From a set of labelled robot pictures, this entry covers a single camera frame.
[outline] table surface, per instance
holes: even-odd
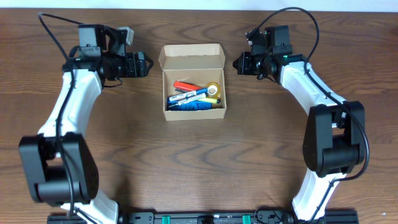
[[[50,212],[29,195],[18,153],[57,100],[64,59],[37,19],[40,9],[0,9],[0,223],[43,223]],[[134,50],[157,61],[167,44],[220,43],[226,55],[225,119],[166,122],[162,75],[125,79],[95,102],[86,141],[100,189],[122,206],[158,212],[254,210],[289,206],[306,171],[307,115],[269,80],[239,76],[232,61],[248,51],[244,33],[270,12],[46,9],[89,24],[129,26]],[[329,208],[355,208],[361,223],[398,221],[398,14],[314,12],[320,41],[311,63],[337,94],[366,110],[371,161],[362,178],[341,183]],[[46,19],[65,49],[75,25]],[[294,52],[309,54],[311,20],[286,12],[268,22],[289,25]]]

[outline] brown tabletop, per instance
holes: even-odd
[[[61,212],[29,195],[19,158],[23,135],[45,123],[62,84],[64,59],[37,19],[40,9],[0,10],[0,223],[43,223]],[[244,33],[270,12],[46,9],[90,24],[129,26],[134,50],[155,60],[146,78],[98,97],[86,141],[100,189],[131,208],[158,212],[288,208],[306,171],[307,115],[269,80],[236,74],[232,61],[250,48]],[[362,178],[341,183],[329,208],[355,208],[361,223],[398,221],[398,14],[314,12],[320,42],[311,63],[323,81],[366,111],[371,162]],[[75,25],[47,19],[66,51]],[[285,12],[294,52],[308,55],[312,21]],[[220,43],[226,55],[225,119],[166,122],[157,57],[167,44]]]

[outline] cardboard box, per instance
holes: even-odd
[[[163,112],[166,121],[224,118],[226,98],[224,87],[225,55],[220,44],[166,45],[159,55],[163,70]],[[167,98],[180,94],[174,82],[181,81],[206,87],[217,82],[221,87],[220,108],[202,111],[168,111]]]

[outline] box flap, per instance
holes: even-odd
[[[223,69],[224,51],[220,44],[166,45],[159,55],[162,70]]]

